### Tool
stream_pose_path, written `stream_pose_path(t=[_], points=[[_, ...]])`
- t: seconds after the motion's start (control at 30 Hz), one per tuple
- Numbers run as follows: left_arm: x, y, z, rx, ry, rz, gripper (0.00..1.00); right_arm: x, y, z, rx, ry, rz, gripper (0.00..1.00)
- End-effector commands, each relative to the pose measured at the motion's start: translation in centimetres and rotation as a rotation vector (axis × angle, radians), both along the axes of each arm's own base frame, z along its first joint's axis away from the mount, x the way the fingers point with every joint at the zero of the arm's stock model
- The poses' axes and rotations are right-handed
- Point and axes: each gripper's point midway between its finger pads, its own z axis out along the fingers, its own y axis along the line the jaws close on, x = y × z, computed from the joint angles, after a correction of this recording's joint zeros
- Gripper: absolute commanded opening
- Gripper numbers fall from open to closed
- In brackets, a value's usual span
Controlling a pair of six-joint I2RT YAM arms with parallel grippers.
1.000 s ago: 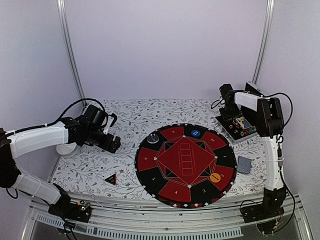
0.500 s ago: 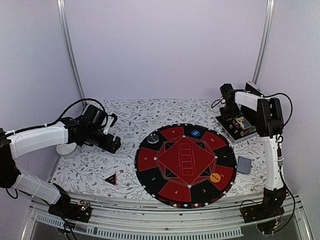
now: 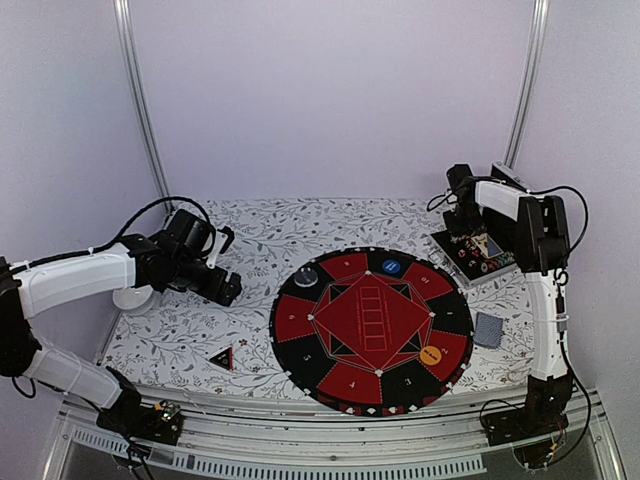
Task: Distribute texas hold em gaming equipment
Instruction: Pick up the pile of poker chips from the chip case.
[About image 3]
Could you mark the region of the blue small blind button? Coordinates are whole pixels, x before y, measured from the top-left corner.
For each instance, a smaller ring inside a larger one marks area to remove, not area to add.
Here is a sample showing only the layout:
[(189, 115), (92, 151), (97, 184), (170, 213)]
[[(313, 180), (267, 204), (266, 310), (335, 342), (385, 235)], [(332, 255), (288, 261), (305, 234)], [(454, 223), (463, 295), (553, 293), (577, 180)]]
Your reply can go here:
[(402, 265), (397, 260), (387, 259), (382, 263), (382, 269), (387, 274), (395, 275), (402, 270)]

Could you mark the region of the black dealer button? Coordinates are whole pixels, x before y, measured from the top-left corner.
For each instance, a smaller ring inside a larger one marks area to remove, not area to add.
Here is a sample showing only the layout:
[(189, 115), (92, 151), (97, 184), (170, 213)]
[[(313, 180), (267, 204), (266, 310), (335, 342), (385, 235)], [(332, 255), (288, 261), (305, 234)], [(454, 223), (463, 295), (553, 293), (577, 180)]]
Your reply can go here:
[(311, 288), (318, 282), (318, 273), (311, 267), (301, 267), (293, 275), (294, 284), (300, 288)]

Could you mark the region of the orange big blind button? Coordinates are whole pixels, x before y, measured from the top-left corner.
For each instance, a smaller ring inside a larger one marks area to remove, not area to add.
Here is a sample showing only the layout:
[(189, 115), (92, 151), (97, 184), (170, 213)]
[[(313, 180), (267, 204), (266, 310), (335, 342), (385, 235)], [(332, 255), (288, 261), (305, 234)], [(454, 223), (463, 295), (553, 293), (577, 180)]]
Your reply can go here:
[(438, 365), (442, 360), (442, 352), (436, 346), (425, 346), (419, 353), (419, 359), (425, 366)]

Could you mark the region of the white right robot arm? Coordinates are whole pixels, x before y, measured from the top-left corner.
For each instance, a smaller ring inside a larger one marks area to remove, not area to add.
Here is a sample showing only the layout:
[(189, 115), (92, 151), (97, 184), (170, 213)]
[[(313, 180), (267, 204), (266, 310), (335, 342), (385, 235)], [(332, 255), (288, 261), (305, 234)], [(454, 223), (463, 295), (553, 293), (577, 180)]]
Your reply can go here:
[(524, 435), (537, 436), (564, 411), (574, 383), (565, 339), (571, 245), (564, 201), (556, 194), (561, 188), (534, 191), (513, 180), (475, 176), (467, 164), (454, 165), (446, 178), (455, 197), (443, 214), (450, 234), (479, 234), (487, 212), (513, 234), (511, 251), (530, 296), (534, 340), (525, 405), (516, 422)]

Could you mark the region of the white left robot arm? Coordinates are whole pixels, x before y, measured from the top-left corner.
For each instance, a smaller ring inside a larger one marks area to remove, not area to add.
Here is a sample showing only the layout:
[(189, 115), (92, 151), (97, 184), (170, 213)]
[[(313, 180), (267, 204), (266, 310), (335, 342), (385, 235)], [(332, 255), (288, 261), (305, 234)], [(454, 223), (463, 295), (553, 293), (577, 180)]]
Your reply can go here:
[(1, 374), (25, 377), (80, 397), (128, 434), (148, 426), (141, 395), (123, 374), (93, 365), (45, 340), (29, 324), (39, 314), (94, 295), (150, 287), (191, 291), (222, 306), (241, 291), (241, 278), (217, 264), (232, 245), (229, 227), (215, 228), (187, 210), (151, 237), (123, 234), (107, 246), (55, 259), (1, 264)]

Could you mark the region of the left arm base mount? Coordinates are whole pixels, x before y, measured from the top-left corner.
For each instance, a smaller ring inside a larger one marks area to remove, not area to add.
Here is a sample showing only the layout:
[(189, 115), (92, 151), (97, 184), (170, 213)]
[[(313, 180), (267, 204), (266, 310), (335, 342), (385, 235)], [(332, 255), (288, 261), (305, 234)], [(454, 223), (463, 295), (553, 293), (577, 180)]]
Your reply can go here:
[(96, 425), (126, 439), (143, 439), (170, 446), (178, 444), (184, 417), (177, 403), (161, 400), (153, 406), (127, 401), (102, 409)]

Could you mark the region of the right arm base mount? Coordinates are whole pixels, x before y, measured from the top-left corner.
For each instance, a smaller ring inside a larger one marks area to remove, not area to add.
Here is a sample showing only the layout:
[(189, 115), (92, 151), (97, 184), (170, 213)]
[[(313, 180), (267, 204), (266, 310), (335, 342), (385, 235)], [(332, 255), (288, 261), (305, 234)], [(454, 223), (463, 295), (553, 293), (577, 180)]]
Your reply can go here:
[(554, 460), (569, 426), (565, 414), (531, 421), (519, 408), (481, 412), (479, 420), (490, 446), (513, 446), (516, 461), (530, 470), (546, 468)]

